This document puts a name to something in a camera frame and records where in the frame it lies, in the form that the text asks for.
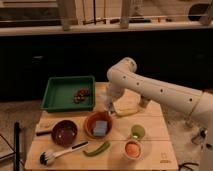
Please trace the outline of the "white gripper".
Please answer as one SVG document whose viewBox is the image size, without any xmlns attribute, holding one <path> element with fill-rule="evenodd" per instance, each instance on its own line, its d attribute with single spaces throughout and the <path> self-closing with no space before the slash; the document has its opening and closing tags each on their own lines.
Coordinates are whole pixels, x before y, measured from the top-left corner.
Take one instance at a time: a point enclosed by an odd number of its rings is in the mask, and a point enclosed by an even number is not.
<svg viewBox="0 0 213 171">
<path fill-rule="evenodd" d="M 124 94 L 124 89 L 109 83 L 106 87 L 106 107 L 109 112 L 114 112 L 114 102 L 121 98 Z"/>
</svg>

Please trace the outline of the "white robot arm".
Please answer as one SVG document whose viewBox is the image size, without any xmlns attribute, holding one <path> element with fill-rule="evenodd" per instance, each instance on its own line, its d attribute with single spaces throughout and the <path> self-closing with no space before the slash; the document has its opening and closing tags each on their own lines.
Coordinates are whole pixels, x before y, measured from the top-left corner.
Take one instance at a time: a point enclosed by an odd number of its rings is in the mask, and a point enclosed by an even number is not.
<svg viewBox="0 0 213 171">
<path fill-rule="evenodd" d="M 125 89 L 187 114 L 207 129 L 199 171 L 213 171 L 213 94 L 136 74 L 137 64 L 125 57 L 107 71 L 108 96 L 116 101 Z"/>
</svg>

